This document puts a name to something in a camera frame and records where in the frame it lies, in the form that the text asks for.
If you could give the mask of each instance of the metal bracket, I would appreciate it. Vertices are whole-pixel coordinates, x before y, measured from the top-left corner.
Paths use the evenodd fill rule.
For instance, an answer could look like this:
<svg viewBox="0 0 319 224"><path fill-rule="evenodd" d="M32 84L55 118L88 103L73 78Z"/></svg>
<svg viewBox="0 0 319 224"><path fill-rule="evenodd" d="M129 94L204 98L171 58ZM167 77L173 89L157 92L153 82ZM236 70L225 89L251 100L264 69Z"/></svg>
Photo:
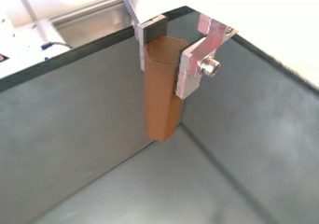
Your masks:
<svg viewBox="0 0 319 224"><path fill-rule="evenodd" d="M200 14L197 30L207 35L181 53L176 95L180 99L197 89L201 74L212 77L220 67L213 59L216 48L233 36L236 30Z"/></svg>
<svg viewBox="0 0 319 224"><path fill-rule="evenodd" d="M144 70L144 45L161 35L167 35L168 20L163 15L159 15L155 18L149 16L148 21L140 23L139 0L123 0L123 2L133 21L135 37L140 42L140 69Z"/></svg>

